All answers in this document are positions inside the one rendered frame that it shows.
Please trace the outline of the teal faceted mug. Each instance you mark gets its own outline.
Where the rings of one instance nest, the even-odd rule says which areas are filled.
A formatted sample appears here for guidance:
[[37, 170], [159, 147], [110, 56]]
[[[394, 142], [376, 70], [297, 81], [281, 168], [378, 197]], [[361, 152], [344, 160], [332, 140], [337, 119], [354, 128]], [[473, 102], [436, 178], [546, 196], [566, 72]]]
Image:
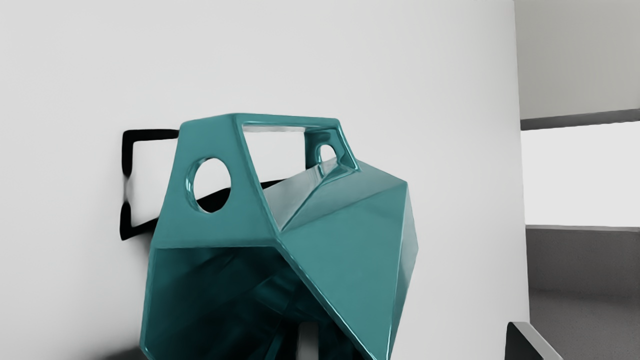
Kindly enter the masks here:
[[390, 360], [418, 239], [409, 185], [335, 118], [185, 121], [150, 242], [148, 360]]

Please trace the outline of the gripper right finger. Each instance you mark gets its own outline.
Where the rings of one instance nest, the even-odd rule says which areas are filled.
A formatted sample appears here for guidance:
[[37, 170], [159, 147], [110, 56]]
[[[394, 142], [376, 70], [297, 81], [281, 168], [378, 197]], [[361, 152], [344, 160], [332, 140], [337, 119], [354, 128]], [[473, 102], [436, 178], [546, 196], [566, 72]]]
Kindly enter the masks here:
[[563, 360], [530, 322], [509, 322], [504, 360]]

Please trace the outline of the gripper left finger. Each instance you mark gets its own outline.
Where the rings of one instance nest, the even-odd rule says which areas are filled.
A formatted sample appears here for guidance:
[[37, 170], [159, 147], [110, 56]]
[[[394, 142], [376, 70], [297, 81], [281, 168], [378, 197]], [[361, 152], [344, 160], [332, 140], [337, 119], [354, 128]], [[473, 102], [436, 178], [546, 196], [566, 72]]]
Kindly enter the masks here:
[[297, 360], [319, 360], [319, 324], [302, 322], [297, 333]]

